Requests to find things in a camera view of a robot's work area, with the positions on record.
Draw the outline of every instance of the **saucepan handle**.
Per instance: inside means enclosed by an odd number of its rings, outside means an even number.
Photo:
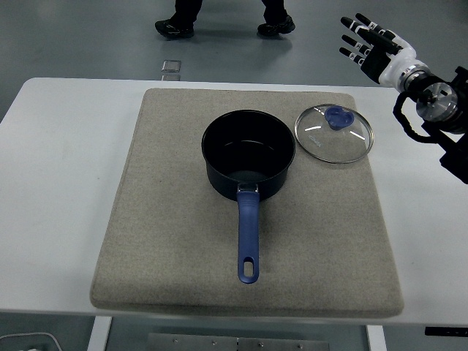
[[[254,191],[237,192],[239,207],[238,276],[241,282],[255,283],[260,274],[258,244],[258,210],[260,194]]]

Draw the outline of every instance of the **beige mat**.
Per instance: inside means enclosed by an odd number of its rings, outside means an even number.
[[[99,255],[93,305],[222,316],[400,313],[367,158],[330,165],[297,145],[286,183],[260,203],[260,278],[238,280],[237,203],[208,182],[203,132],[239,109],[271,113],[293,129],[302,111],[324,103],[355,108],[346,94],[148,90]]]

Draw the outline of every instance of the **robot finger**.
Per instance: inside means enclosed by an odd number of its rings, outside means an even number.
[[[351,31],[354,31],[355,33],[358,33],[360,29],[367,31],[369,30],[369,27],[363,25],[361,22],[357,22],[348,17],[341,17],[341,23],[343,26],[350,29]]]
[[[377,23],[369,20],[366,16],[356,13],[356,18],[364,23],[365,26],[368,26],[371,30],[376,31],[378,34],[384,36],[387,39],[393,40],[395,38],[395,34],[387,29],[382,28]]]
[[[359,53],[362,53],[364,56],[367,56],[371,52],[371,48],[367,45],[364,45],[361,42],[356,42],[353,38],[343,35],[341,37],[347,44],[353,46]]]
[[[364,63],[364,60],[366,60],[364,57],[359,56],[357,53],[353,53],[352,51],[349,51],[346,48],[339,48],[339,52],[345,55],[351,61],[358,64],[359,66],[362,66],[362,64]]]

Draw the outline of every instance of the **lid knob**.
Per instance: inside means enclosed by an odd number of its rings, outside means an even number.
[[[325,111],[325,119],[333,130],[340,130],[349,127],[354,122],[354,114],[345,111],[341,106],[334,105]]]

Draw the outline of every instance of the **sneaker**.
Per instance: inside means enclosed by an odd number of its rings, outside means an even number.
[[[272,37],[273,35],[281,34],[288,34],[295,29],[295,24],[291,16],[287,16],[284,22],[278,24],[260,24],[258,26],[258,32],[261,35],[265,35],[266,37]]]
[[[193,28],[180,29],[170,24],[170,20],[159,20],[154,26],[156,30],[168,39],[191,38],[194,35]]]

